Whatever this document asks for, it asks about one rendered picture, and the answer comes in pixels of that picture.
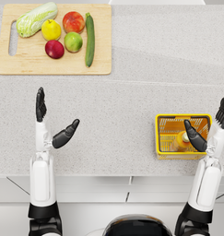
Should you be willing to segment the lemon tea bottle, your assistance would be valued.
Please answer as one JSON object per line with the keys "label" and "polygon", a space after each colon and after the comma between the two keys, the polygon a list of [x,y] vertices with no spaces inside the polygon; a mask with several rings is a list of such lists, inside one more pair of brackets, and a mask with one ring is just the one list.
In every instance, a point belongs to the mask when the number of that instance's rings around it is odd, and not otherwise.
{"label": "lemon tea bottle", "polygon": [[184,152],[190,147],[191,143],[185,131],[181,131],[171,142],[169,151]]}

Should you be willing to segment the dark red apple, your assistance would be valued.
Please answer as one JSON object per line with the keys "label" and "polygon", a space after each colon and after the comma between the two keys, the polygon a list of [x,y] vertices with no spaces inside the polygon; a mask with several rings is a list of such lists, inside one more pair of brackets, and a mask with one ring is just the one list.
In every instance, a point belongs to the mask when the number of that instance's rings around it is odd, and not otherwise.
{"label": "dark red apple", "polygon": [[51,40],[45,44],[45,52],[51,58],[59,59],[64,55],[65,48],[59,41]]}

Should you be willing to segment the dark round robot body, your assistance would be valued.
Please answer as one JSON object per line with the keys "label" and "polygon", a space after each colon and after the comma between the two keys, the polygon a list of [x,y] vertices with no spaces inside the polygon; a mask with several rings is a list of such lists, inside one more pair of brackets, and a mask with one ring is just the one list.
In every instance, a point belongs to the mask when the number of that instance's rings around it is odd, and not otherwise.
{"label": "dark round robot body", "polygon": [[112,220],[102,236],[172,236],[172,233],[160,219],[134,214]]}

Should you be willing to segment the green apple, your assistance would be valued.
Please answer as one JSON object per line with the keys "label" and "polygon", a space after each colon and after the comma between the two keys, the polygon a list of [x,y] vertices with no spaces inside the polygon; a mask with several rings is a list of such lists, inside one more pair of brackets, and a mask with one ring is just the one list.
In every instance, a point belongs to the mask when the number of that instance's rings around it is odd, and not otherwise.
{"label": "green apple", "polygon": [[82,37],[76,32],[68,32],[64,37],[65,48],[71,52],[78,52],[83,45]]}

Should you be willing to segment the napa cabbage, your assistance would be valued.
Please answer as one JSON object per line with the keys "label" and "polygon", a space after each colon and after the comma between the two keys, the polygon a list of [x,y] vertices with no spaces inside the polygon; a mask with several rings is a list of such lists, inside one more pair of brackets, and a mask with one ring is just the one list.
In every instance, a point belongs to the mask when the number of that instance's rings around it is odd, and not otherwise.
{"label": "napa cabbage", "polygon": [[41,25],[45,20],[55,19],[57,13],[58,7],[54,2],[35,7],[17,19],[18,35],[22,38],[31,37],[41,29]]}

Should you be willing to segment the wooden cutting board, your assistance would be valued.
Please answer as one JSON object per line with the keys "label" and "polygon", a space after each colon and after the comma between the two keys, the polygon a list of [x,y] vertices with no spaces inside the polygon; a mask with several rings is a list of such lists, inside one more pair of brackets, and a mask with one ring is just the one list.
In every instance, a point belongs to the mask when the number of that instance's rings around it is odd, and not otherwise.
{"label": "wooden cutting board", "polygon": [[60,59],[44,51],[46,40],[38,32],[29,38],[18,37],[16,54],[9,54],[12,23],[35,4],[7,4],[3,8],[0,33],[0,75],[108,75],[112,71],[112,7],[108,4],[60,4],[57,22],[65,13],[76,10],[90,13],[95,25],[95,55],[90,67],[85,64],[86,50],[65,52]]}

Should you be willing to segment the yellow slatted basket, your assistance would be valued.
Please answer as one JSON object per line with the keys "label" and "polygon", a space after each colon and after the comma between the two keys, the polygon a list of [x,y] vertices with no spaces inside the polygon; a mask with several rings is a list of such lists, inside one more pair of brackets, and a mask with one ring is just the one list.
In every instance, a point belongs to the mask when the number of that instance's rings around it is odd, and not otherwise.
{"label": "yellow slatted basket", "polygon": [[158,159],[200,159],[205,152],[197,151],[192,145],[184,151],[170,150],[174,139],[185,130],[184,121],[203,137],[207,138],[212,118],[209,114],[158,114],[155,118],[156,152]]}

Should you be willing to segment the green cucumber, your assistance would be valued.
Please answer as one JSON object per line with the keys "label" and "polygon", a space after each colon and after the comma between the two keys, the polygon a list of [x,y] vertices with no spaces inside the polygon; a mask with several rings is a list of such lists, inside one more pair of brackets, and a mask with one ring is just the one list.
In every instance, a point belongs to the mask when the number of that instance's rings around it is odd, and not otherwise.
{"label": "green cucumber", "polygon": [[86,14],[86,29],[87,29],[87,49],[85,63],[86,67],[91,67],[95,53],[95,29],[94,20],[90,13]]}

